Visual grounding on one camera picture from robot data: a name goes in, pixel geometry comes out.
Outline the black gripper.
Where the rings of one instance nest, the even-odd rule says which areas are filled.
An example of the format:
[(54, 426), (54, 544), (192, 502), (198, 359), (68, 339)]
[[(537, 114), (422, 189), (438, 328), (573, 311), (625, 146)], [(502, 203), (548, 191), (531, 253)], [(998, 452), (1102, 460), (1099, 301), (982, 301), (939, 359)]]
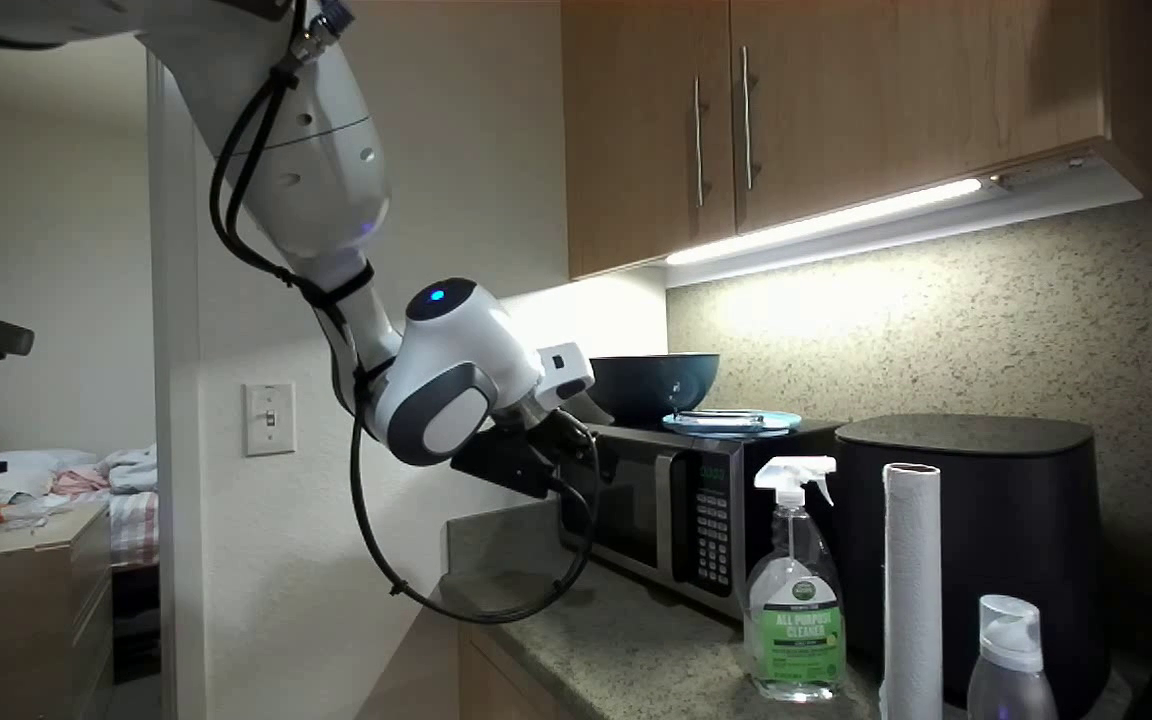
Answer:
[(497, 425), (452, 454), (454, 471), (522, 495), (548, 495), (573, 464), (591, 464), (591, 430), (569, 413), (552, 413), (537, 426)]

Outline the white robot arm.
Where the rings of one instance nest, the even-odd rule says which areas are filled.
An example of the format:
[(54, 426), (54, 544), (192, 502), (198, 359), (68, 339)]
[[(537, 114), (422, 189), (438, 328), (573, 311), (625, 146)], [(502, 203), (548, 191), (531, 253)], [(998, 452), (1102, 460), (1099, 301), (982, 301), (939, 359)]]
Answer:
[(130, 36), (210, 146), (210, 232), (253, 219), (258, 273), (296, 286), (331, 350), (352, 425), (402, 464), (452, 464), (548, 495), (596, 454), (565, 403), (591, 385), (573, 346), (527, 346), (484, 282), (447, 274), (402, 311), (376, 296), (367, 239), (387, 214), (376, 118), (339, 46), (345, 0), (0, 0), (0, 46)]

